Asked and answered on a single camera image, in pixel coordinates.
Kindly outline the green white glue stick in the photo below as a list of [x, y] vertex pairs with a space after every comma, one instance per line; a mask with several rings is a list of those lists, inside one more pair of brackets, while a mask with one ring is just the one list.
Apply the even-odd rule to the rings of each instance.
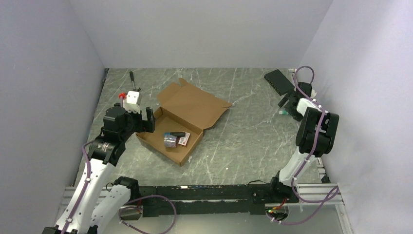
[[279, 111], [280, 115], [289, 115], [289, 113], [286, 110], [281, 110]]

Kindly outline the black blue highlighter marker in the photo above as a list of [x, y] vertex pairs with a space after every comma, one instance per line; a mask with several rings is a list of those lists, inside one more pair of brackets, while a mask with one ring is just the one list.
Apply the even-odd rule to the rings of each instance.
[[164, 135], [171, 135], [174, 137], [185, 137], [186, 132], [165, 132]]

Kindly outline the brown cardboard box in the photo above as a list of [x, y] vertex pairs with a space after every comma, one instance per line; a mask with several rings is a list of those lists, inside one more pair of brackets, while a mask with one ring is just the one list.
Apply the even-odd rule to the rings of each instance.
[[[151, 146], [174, 163], [183, 166], [195, 147], [201, 141], [204, 130], [211, 128], [231, 103], [197, 88], [180, 78], [172, 82], [157, 95], [159, 108], [154, 111], [155, 131], [137, 133], [141, 143]], [[185, 146], [177, 144], [168, 148], [164, 145], [164, 133], [189, 133]]]

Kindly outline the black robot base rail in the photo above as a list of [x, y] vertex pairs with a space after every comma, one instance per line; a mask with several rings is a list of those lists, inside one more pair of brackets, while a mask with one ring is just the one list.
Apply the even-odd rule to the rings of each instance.
[[143, 217], [160, 215], [205, 215], [248, 213], [264, 215], [272, 206], [297, 203], [288, 189], [280, 191], [274, 185], [189, 185], [140, 186], [132, 194], [128, 206], [135, 206]]

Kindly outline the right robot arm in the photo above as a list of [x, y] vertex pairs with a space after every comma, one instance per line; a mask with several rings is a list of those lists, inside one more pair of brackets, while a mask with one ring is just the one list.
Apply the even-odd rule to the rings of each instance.
[[339, 123], [339, 115], [326, 111], [315, 99], [310, 98], [312, 86], [299, 82], [294, 92], [296, 103], [293, 111], [302, 117], [296, 135], [296, 150], [287, 165], [272, 178], [269, 198], [281, 202], [293, 196], [295, 183], [317, 158], [331, 152]]

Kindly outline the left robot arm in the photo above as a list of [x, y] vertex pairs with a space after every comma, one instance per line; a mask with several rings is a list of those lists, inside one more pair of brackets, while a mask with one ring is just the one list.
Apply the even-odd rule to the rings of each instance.
[[109, 195], [97, 202], [130, 136], [154, 132], [152, 108], [146, 108], [146, 114], [144, 120], [140, 112], [129, 112], [120, 104], [106, 111], [100, 135], [85, 144], [88, 152], [82, 149], [86, 166], [75, 193], [56, 224], [44, 228], [43, 233], [100, 234], [125, 203], [132, 205], [139, 200], [138, 180], [121, 176], [113, 183]]

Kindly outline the clear box of paper clips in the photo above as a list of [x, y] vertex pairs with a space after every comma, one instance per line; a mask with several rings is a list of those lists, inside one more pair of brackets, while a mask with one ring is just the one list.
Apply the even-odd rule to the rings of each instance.
[[164, 146], [166, 148], [176, 148], [178, 142], [178, 137], [173, 135], [164, 135]]

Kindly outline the red white staples box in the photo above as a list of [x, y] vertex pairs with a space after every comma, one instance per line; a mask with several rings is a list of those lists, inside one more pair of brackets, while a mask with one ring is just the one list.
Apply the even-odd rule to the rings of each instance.
[[190, 133], [185, 132], [184, 136], [180, 136], [178, 139], [178, 144], [182, 146], [186, 146], [188, 143], [188, 140], [190, 138]]

